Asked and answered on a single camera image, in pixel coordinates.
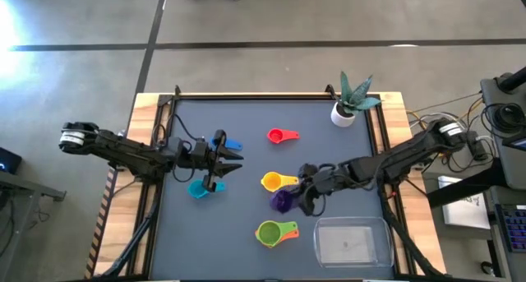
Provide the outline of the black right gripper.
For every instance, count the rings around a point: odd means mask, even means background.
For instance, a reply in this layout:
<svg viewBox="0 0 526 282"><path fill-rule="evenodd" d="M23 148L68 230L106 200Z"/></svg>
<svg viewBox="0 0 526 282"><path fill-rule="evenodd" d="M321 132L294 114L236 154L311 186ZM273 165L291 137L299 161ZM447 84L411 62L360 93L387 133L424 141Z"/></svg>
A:
<svg viewBox="0 0 526 282"><path fill-rule="evenodd" d="M292 191L301 192L301 194L297 194L295 202L305 215L321 215L325 211L325 202L323 202L321 212L316 214L315 199L320 196L325 198L333 192L352 186L351 178L343 169L339 169L333 164L322 164L320 166L304 164L298 171L298 178L300 183Z"/></svg>

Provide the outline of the blue measuring cup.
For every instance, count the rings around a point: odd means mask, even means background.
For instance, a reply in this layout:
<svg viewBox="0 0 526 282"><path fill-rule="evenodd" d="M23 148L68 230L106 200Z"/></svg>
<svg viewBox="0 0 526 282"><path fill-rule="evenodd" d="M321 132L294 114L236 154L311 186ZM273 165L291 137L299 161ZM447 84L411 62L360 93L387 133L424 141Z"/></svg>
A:
<svg viewBox="0 0 526 282"><path fill-rule="evenodd" d="M215 143L213 137L210 138L210 145L213 148L215 148L217 146L217 144ZM224 143L224 147L227 148L227 149L230 149L230 150L242 150L242 148L243 148L241 142L235 141L235 140L229 139L229 138L226 139L226 141Z"/></svg>

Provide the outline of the purple measuring cup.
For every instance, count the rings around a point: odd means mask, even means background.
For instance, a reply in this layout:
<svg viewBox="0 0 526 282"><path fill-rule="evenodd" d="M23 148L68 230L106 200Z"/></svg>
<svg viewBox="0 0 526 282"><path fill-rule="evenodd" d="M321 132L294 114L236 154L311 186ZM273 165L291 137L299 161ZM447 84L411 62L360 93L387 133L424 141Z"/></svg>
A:
<svg viewBox="0 0 526 282"><path fill-rule="evenodd" d="M301 188L280 189L270 198L270 207L281 214L285 214L299 207Z"/></svg>

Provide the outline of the yellow measuring cup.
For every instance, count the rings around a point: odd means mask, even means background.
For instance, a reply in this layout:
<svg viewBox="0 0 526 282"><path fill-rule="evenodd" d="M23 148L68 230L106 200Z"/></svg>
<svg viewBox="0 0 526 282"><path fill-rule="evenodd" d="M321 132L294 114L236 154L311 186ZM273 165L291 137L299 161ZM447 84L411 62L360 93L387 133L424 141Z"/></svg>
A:
<svg viewBox="0 0 526 282"><path fill-rule="evenodd" d="M261 179L261 185L268 192L276 192L282 187L299 184L299 179L294 176L283 175L274 171L266 173Z"/></svg>

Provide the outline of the teal measuring cup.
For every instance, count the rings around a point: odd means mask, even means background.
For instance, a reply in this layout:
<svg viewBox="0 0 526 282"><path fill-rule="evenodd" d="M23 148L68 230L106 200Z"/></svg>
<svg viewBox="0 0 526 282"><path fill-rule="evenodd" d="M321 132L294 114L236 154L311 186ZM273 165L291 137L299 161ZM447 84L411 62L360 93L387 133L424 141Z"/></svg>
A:
<svg viewBox="0 0 526 282"><path fill-rule="evenodd" d="M226 185L223 182L216 183L215 192L223 192L226 190ZM187 188L187 192L190 196L200 199L210 194L208 190L203 187L201 180L193 181Z"/></svg>

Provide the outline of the green measuring cup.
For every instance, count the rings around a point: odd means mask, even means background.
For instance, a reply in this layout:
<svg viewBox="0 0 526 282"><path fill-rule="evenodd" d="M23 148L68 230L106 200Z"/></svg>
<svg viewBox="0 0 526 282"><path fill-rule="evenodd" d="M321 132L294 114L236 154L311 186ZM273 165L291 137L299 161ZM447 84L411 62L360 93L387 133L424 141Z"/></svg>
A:
<svg viewBox="0 0 526 282"><path fill-rule="evenodd" d="M277 222L267 220L255 232L256 239L264 246L272 248L281 242L299 237L298 225L294 221Z"/></svg>

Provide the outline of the red measuring cup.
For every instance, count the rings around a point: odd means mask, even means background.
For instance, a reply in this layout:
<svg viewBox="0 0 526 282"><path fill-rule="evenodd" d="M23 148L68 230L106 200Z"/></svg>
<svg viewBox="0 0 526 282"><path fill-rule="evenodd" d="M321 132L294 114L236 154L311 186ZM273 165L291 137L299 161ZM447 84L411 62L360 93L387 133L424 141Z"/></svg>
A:
<svg viewBox="0 0 526 282"><path fill-rule="evenodd" d="M274 144L279 144L288 140L296 140L300 138L300 135L296 131L272 128L267 133L267 138Z"/></svg>

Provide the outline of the dark grey table mat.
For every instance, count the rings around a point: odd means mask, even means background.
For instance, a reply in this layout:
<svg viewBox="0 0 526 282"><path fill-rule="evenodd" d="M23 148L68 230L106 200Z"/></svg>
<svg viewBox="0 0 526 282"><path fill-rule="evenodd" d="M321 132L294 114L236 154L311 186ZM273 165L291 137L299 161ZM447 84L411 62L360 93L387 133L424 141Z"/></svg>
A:
<svg viewBox="0 0 526 282"><path fill-rule="evenodd" d="M242 167L224 176L226 190L196 199L189 184L200 171L177 169L167 176L150 276L154 280L284 280L390 278L383 268L324 268L316 259L313 231L322 217L378 217L375 191L345 189L316 201L316 214L293 209L281 214L270 208L261 185L269 171L295 175L305 163L337 164L372 153L367 118L337 127L326 100L183 100L176 107L174 136L211 138L222 129L242 143ZM300 138L272 143L272 128L296 131ZM268 248L255 232L267 220L294 221L299 237Z"/></svg>

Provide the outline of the clear plastic container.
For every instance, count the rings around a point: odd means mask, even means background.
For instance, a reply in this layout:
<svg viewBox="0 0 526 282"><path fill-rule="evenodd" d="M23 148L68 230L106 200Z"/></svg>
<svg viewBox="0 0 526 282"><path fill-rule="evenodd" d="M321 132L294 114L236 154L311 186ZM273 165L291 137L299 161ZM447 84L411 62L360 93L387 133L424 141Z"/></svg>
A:
<svg viewBox="0 0 526 282"><path fill-rule="evenodd" d="M320 218L313 239L316 259L325 268L383 268L395 263L390 228L382 218Z"/></svg>

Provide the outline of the white paper sheet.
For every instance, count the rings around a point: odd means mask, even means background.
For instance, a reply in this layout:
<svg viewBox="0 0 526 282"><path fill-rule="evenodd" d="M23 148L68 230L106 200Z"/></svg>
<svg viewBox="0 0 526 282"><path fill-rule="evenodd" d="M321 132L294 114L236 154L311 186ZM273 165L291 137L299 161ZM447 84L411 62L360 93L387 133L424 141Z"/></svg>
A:
<svg viewBox="0 0 526 282"><path fill-rule="evenodd" d="M441 207L445 224L475 229L489 229L484 195L478 193Z"/></svg>

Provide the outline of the black power strip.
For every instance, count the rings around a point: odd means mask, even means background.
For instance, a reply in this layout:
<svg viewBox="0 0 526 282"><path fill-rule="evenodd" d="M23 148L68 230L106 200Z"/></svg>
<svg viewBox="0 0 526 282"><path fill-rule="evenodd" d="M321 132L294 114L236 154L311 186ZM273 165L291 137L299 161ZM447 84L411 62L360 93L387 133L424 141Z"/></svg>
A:
<svg viewBox="0 0 526 282"><path fill-rule="evenodd" d="M475 131L467 131L467 145L475 161L479 162L488 159L488 154L483 144L478 140L478 134Z"/></svg>

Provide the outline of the grey equipment cart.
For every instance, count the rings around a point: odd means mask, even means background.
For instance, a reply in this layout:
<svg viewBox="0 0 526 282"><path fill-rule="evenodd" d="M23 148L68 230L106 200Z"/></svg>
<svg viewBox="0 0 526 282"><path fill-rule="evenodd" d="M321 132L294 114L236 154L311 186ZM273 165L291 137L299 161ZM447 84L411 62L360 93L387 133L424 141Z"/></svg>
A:
<svg viewBox="0 0 526 282"><path fill-rule="evenodd" d="M526 190L526 83L506 93L499 78L481 80L482 120L490 124L507 186Z"/></svg>

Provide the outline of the dark keyboard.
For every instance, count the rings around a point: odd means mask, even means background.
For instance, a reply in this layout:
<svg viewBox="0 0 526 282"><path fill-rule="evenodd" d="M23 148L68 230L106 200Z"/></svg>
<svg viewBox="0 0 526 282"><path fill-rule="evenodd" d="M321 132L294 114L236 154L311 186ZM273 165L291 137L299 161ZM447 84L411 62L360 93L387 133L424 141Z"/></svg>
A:
<svg viewBox="0 0 526 282"><path fill-rule="evenodd" d="M526 253L526 205L496 204L495 208L508 251Z"/></svg>

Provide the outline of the black box with blue light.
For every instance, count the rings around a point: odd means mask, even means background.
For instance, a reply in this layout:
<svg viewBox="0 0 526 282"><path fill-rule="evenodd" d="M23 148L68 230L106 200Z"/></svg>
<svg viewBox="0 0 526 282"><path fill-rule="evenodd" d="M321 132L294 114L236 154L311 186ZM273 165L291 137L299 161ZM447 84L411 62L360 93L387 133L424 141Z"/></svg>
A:
<svg viewBox="0 0 526 282"><path fill-rule="evenodd" d="M22 158L0 147L0 171L10 174L16 174L21 165Z"/></svg>

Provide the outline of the black pole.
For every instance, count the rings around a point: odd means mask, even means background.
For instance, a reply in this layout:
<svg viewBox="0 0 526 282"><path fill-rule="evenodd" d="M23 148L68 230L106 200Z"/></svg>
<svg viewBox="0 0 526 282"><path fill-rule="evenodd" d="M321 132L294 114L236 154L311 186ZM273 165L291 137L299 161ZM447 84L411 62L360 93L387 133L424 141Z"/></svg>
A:
<svg viewBox="0 0 526 282"><path fill-rule="evenodd" d="M507 72L498 79L497 86L503 92L511 92L526 83L526 66L515 73Z"/></svg>

